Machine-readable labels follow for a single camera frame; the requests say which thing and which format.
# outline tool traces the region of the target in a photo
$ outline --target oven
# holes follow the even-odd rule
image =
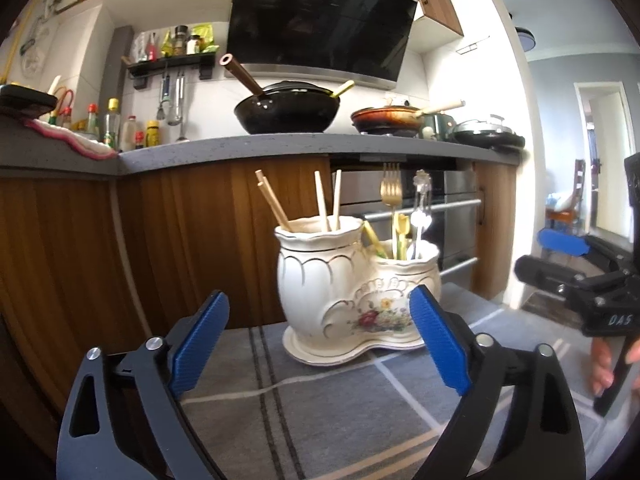
[[[343,171],[340,214],[367,219],[381,240],[391,237],[391,212],[380,200],[382,171]],[[422,238],[440,250],[438,266],[443,283],[471,286],[476,258],[476,174],[469,171],[430,171],[433,181],[433,222]],[[415,171],[402,170],[402,207],[414,206]]]

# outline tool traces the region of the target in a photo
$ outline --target human hand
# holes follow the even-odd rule
[[[612,363],[611,348],[601,337],[594,337],[591,341],[591,387],[593,393],[599,395],[605,388],[613,384],[613,371],[615,363]],[[625,361],[628,364],[640,361],[640,339],[633,343],[626,353]],[[640,389],[640,377],[634,383],[634,389]]]

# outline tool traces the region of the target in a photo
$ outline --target doorway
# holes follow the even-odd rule
[[[633,239],[632,211],[623,160],[635,153],[631,116],[622,82],[575,83],[585,157],[585,230]]]

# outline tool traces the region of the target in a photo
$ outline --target wooden chair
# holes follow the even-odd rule
[[[584,192],[584,171],[585,162],[581,158],[577,158],[574,168],[574,192],[571,197],[571,205],[562,211],[554,211],[552,208],[547,208],[545,217],[550,222],[550,227],[553,228],[558,222],[564,222],[570,227],[575,228],[575,223],[580,219],[580,210],[582,209],[582,193]]]

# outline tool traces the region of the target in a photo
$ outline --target countertop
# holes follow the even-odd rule
[[[71,172],[94,177],[125,176],[143,171],[217,160],[277,155],[405,156],[407,159],[452,158],[517,166],[519,155],[402,137],[359,134],[264,134],[217,137],[165,144],[121,153],[110,160],[91,160],[74,152],[62,140],[46,139],[17,121],[0,117],[0,170],[4,175],[25,170]]]

